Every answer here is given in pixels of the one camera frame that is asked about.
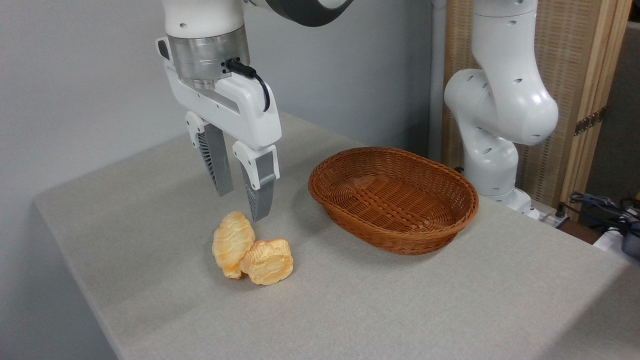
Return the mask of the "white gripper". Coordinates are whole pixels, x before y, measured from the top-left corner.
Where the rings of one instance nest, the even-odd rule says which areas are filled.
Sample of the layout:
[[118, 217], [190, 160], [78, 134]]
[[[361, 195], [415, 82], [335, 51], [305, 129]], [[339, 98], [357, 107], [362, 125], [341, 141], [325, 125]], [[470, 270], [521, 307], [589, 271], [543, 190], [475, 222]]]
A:
[[240, 161], [251, 217], [256, 223], [270, 214], [275, 181], [281, 177], [276, 144], [282, 136], [274, 94], [265, 111], [265, 90], [256, 79], [238, 73], [213, 84], [182, 79], [171, 59], [169, 39], [157, 39], [170, 88], [188, 112], [185, 122], [192, 145], [199, 150], [218, 196], [234, 190], [224, 132], [236, 141], [231, 147]]

